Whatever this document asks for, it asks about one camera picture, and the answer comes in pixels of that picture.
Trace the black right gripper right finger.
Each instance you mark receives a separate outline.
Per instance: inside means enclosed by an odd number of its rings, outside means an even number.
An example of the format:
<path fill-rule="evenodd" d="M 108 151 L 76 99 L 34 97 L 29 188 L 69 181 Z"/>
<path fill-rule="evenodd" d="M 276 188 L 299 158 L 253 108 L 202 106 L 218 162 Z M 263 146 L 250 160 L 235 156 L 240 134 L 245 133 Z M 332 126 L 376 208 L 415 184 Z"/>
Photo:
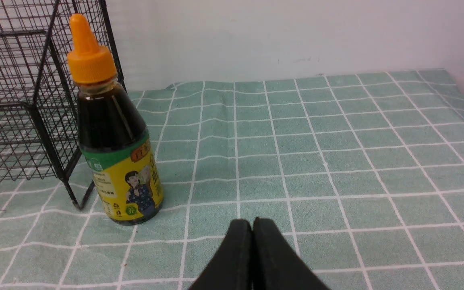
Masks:
<path fill-rule="evenodd" d="M 254 290 L 328 290 L 296 254 L 272 219 L 259 218 L 253 224 Z"/>

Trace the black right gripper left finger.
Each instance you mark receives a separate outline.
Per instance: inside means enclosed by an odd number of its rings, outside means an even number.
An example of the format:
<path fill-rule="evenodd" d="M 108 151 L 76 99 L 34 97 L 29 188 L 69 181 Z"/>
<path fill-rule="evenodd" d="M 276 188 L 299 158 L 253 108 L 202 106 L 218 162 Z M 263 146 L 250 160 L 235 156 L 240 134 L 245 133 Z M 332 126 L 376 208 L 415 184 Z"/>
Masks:
<path fill-rule="evenodd" d="M 250 223 L 232 220 L 221 245 L 190 290 L 250 290 L 252 244 Z"/>

